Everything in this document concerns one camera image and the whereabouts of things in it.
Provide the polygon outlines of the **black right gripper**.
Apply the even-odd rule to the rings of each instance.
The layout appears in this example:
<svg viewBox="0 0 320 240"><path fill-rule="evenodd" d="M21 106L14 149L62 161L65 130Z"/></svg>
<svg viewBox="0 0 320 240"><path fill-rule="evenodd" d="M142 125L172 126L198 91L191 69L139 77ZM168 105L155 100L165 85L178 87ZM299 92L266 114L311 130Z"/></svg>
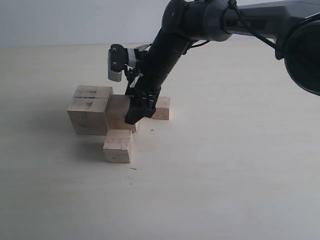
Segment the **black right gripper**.
<svg viewBox="0 0 320 240"><path fill-rule="evenodd" d="M135 67L125 72L129 108L125 123L134 125L142 118L152 118L163 82L190 47L190 39L161 29L148 50L135 50Z"/></svg>

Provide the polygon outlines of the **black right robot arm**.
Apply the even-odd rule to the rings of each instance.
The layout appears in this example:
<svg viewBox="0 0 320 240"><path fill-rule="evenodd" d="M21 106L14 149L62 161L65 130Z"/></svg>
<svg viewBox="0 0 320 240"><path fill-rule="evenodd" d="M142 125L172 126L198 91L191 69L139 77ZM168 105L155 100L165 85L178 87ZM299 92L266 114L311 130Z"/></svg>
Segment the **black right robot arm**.
<svg viewBox="0 0 320 240"><path fill-rule="evenodd" d="M149 50L128 73L125 93L130 104L125 122L133 125L154 115L163 82L196 42L224 42L232 35L253 36L273 48L291 79L303 90L319 95L319 1L238 6L234 0L172 0Z"/></svg>

